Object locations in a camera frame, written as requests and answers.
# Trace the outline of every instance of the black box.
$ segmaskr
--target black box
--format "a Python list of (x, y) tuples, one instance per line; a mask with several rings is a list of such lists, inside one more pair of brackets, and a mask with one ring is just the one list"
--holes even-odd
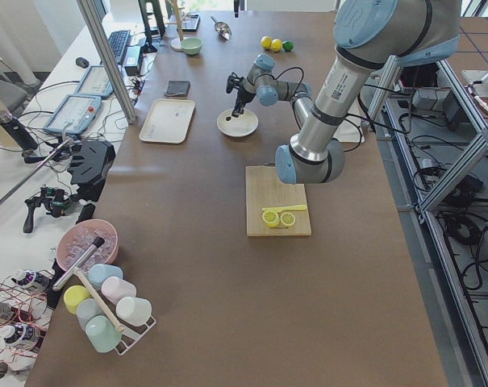
[(144, 54), (141, 46), (127, 47), (123, 68), (129, 77), (140, 75), (141, 64), (144, 61)]

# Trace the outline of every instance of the cup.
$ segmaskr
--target cup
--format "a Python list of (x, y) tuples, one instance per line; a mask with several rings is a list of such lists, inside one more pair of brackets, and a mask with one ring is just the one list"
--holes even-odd
[(87, 323), (95, 316), (104, 315), (100, 305), (93, 299), (87, 298), (77, 307), (77, 319), (82, 330), (86, 330)]
[(95, 316), (86, 324), (86, 335), (97, 352), (105, 353), (115, 349), (122, 333), (117, 332), (106, 316)]
[(109, 277), (123, 278), (122, 269), (112, 264), (94, 264), (88, 272), (88, 280), (96, 290), (99, 290)]
[(144, 325), (152, 314), (152, 305), (145, 298), (124, 297), (116, 304), (116, 315), (134, 327)]
[(136, 297), (136, 287), (118, 277), (109, 277), (102, 283), (102, 294), (113, 304), (118, 304), (124, 297)]
[(67, 288), (64, 295), (66, 309), (69, 313), (76, 314), (79, 304), (87, 298), (91, 298), (91, 294), (84, 286), (70, 286)]

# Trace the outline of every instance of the pink bowl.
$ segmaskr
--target pink bowl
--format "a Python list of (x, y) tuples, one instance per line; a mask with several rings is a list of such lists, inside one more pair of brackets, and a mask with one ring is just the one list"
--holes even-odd
[(118, 233), (113, 225), (106, 220), (89, 219), (70, 228), (60, 239), (56, 257), (60, 268), (68, 270), (91, 245), (88, 239), (93, 242), (96, 236), (103, 237), (106, 242), (82, 264), (82, 270), (88, 272), (94, 264), (113, 263), (119, 249)]

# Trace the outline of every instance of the white desk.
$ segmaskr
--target white desk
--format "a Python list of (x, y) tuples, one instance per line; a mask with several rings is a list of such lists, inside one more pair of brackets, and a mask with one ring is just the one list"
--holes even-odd
[[(142, 31), (142, 28), (135, 24), (105, 23), (105, 28), (107, 35), (111, 31), (121, 29)], [(141, 36), (143, 35), (136, 35), (132, 39), (137, 43)], [(75, 64), (75, 59), (78, 56), (85, 57), (91, 65), (98, 65), (100, 63), (100, 58), (86, 27), (73, 41), (68, 51), (63, 55), (45, 83), (43, 83), (41, 89), (63, 81), (80, 81), (86, 70)], [(155, 54), (150, 54), (145, 57), (142, 73), (147, 71), (154, 57)], [(63, 97), (73, 93), (76, 88), (77, 83), (69, 83), (43, 90), (36, 95), (36, 98), (32, 99), (25, 112), (36, 110), (54, 111), (59, 106)], [(114, 95), (102, 103), (102, 109), (97, 113), (97, 117), (82, 137), (86, 138), (89, 135), (93, 138), (96, 137), (97, 131), (102, 127), (102, 121), (109, 114), (111, 115), (106, 119), (103, 134), (105, 139), (112, 142), (115, 150), (118, 151), (119, 142), (122, 140), (125, 127), (127, 126), (127, 120), (125, 120)], [(36, 114), (28, 114), (24, 115), (20, 121), (27, 126), (40, 128), (48, 121), (49, 117), (50, 114), (40, 114), (39, 116), (36, 116)], [(44, 139), (53, 139), (53, 137), (41, 132), (37, 132), (37, 134)], [(50, 149), (43, 145), (40, 151), (46, 156)], [(61, 218), (53, 218), (46, 215), (46, 210), (41, 206), (34, 213), (34, 231), (31, 234), (24, 234), (23, 223), (27, 217), (27, 206), (24, 201), (30, 196), (37, 194), (42, 185), (63, 188), (66, 192), (69, 192), (70, 188), (68, 185), (71, 175), (65, 170), (70, 160), (51, 163), (55, 165), (57, 170), (64, 171), (58, 175), (48, 167), (42, 168), (0, 206), (0, 281), (8, 280), (8, 283), (10, 283), (10, 276), (19, 268), (49, 270), (52, 267), (52, 262), (55, 259), (56, 246), (61, 236), (77, 221), (82, 206), (80, 203), (76, 203), (72, 208), (67, 210), (67, 215)], [(0, 149), (0, 198), (18, 181), (24, 178), (36, 165), (25, 164), (19, 153)], [(76, 188), (76, 186), (71, 187), (74, 193), (76, 192)], [(42, 320), (42, 323), (48, 322), (50, 313), (47, 314), (48, 317), (46, 320)], [(0, 357), (6, 361), (11, 360), (7, 353), (2, 353)], [(30, 361), (31, 359), (22, 361), (18, 359), (13, 366), (16, 367), (20, 363), (30, 363)], [(0, 380), (0, 387), (20, 386), (22, 384), (13, 377), (6, 377)]]

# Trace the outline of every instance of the white tray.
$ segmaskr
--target white tray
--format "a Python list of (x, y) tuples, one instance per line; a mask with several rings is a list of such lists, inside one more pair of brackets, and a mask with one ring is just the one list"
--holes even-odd
[(195, 102), (188, 99), (157, 99), (147, 114), (140, 140), (180, 144), (186, 138)]

